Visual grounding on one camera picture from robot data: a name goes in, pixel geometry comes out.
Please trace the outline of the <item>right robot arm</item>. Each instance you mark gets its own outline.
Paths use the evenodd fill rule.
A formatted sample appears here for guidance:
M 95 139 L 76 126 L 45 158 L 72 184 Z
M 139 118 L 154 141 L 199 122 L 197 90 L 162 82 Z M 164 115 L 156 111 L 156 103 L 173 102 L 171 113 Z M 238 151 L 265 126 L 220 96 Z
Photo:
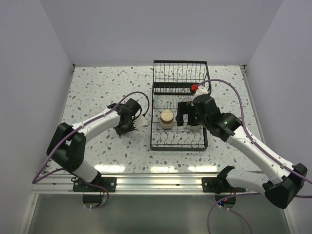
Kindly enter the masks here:
M 272 151 L 254 137 L 243 122 L 232 113 L 222 113 L 209 94 L 195 97 L 191 101 L 177 104 L 176 121 L 200 125 L 211 135 L 235 147 L 262 171 L 235 172 L 234 166 L 226 166 L 211 183 L 214 192 L 219 194 L 234 188 L 242 188 L 264 194 L 269 202 L 285 209 L 304 185 L 308 169 L 301 163 L 293 164 Z

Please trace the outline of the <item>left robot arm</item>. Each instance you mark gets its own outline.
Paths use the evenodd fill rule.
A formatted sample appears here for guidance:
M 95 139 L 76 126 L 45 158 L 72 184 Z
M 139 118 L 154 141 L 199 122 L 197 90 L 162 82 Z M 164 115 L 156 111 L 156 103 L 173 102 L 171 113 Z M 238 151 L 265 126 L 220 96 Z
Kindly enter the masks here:
M 61 123 L 53 135 L 47 155 L 65 171 L 84 180 L 88 190 L 97 191 L 101 187 L 101 179 L 99 171 L 84 159 L 86 144 L 110 129 L 119 136 L 135 130 L 135 115 L 141 110 L 139 103 L 131 98 L 125 104 L 111 104 L 83 122 Z

